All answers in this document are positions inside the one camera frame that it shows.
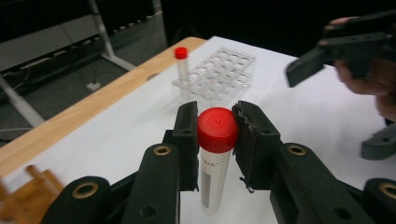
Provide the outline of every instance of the label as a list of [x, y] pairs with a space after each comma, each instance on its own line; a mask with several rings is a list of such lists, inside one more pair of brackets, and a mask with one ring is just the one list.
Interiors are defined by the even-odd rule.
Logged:
[[201, 150], [201, 204], [208, 214], [219, 210], [231, 150], [211, 153]]

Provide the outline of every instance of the gray floor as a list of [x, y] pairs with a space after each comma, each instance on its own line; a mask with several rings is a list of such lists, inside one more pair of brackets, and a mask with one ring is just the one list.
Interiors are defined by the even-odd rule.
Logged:
[[[167, 48], [163, 30], [163, 15], [131, 25], [110, 37], [117, 56], [139, 65]], [[57, 77], [23, 97], [44, 118], [50, 119], [92, 92], [86, 87], [98, 81], [102, 87], [126, 73], [100, 57], [101, 40], [87, 46], [84, 58], [64, 76]], [[0, 139], [12, 140], [31, 129], [10, 103], [0, 105]]]

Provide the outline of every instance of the plastic tube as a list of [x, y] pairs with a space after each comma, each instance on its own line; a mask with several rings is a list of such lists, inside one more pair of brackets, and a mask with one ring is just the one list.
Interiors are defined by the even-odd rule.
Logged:
[[208, 214], [219, 210], [231, 150], [237, 136], [238, 128], [229, 109], [209, 108], [198, 117], [201, 204]]
[[189, 52], [184, 47], [179, 47], [175, 49], [175, 58], [177, 59], [177, 71], [178, 78], [181, 83], [180, 95], [181, 103], [187, 103], [189, 99], [189, 63], [188, 63]]

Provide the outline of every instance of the black plastic part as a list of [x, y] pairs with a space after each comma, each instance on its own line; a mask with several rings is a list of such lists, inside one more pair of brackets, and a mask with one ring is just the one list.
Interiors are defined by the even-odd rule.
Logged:
[[366, 160], [384, 160], [396, 153], [396, 124], [375, 133], [361, 144], [361, 156]]
[[[298, 144], [284, 144], [276, 153], [276, 167], [285, 187], [274, 185], [274, 192], [287, 188], [298, 207], [295, 223], [367, 224], [374, 222], [332, 175], [315, 153]], [[285, 200], [274, 200], [273, 207], [285, 207]]]
[[396, 10], [390, 10], [362, 16], [347, 24], [326, 26], [317, 46], [288, 65], [289, 86], [312, 77], [323, 64], [334, 60], [348, 60], [348, 67], [356, 78], [369, 76], [370, 61], [375, 57], [395, 62], [395, 22]]
[[110, 187], [110, 210], [106, 224], [120, 223], [136, 175], [128, 175]]
[[361, 206], [377, 224], [396, 220], [396, 181], [386, 178], [370, 179], [361, 195]]
[[298, 208], [288, 190], [282, 175], [276, 172], [270, 194], [278, 224], [295, 224], [298, 217]]
[[322, 70], [326, 63], [326, 50], [320, 47], [309, 50], [286, 68], [286, 76], [290, 87], [312, 77]]
[[[92, 191], [85, 198], [76, 198]], [[110, 186], [102, 177], [85, 176], [67, 185], [44, 215], [41, 224], [105, 224], [109, 210]]]
[[254, 104], [239, 101], [233, 106], [233, 115], [239, 131], [233, 153], [245, 184], [248, 189], [270, 189], [274, 170], [271, 155], [282, 144], [280, 133]]
[[396, 22], [395, 9], [354, 18], [344, 24], [336, 24], [332, 29], [324, 29], [323, 34], [325, 38], [331, 38], [382, 32], [387, 31], [393, 22]]
[[178, 108], [174, 130], [165, 132], [163, 143], [175, 145], [180, 157], [180, 191], [198, 189], [197, 102]]
[[385, 124], [386, 124], [387, 126], [389, 126], [389, 125], [395, 123], [395, 121], [390, 120], [390, 119], [384, 119], [384, 121], [385, 121]]
[[352, 186], [350, 186], [347, 183], [344, 183], [342, 181], [339, 181], [339, 182], [357, 203], [361, 203], [361, 193], [362, 193], [361, 189], [357, 189], [355, 187], [352, 187]]
[[120, 224], [179, 223], [179, 157], [177, 147], [149, 147], [134, 180]]

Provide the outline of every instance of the red screw cap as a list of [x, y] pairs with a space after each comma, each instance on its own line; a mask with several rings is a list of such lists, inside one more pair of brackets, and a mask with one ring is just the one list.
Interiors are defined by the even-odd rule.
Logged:
[[186, 48], [180, 47], [175, 49], [175, 58], [178, 60], [186, 59], [189, 55], [189, 51]]
[[238, 127], [231, 110], [213, 107], [198, 117], [198, 144], [206, 151], [227, 152], [233, 149], [237, 138]]

